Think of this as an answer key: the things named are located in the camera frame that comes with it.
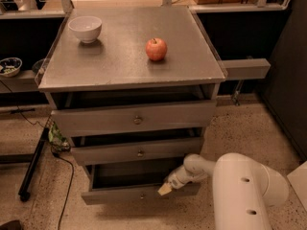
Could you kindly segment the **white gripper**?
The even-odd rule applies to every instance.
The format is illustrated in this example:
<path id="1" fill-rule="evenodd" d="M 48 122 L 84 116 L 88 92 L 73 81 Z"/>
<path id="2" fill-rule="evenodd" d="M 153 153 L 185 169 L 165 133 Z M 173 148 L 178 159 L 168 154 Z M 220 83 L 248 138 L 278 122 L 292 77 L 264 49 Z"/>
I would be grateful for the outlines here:
<path id="1" fill-rule="evenodd" d="M 205 172 L 189 172 L 180 166 L 174 169 L 165 179 L 164 184 L 159 188 L 158 193 L 161 196 L 169 194 L 172 190 L 182 188 L 188 183 L 198 183 L 207 177 Z"/>

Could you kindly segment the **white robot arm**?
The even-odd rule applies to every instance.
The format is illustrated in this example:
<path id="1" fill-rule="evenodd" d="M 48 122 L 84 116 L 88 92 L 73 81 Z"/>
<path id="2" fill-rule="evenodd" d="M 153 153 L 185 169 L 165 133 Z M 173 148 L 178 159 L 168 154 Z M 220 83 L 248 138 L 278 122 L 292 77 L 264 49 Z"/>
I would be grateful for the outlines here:
<path id="1" fill-rule="evenodd" d="M 286 202 L 288 183 L 279 172 L 239 153 L 227 153 L 215 162 L 189 154 L 158 193 L 167 195 L 208 175 L 216 230 L 272 230 L 267 209 Z"/>

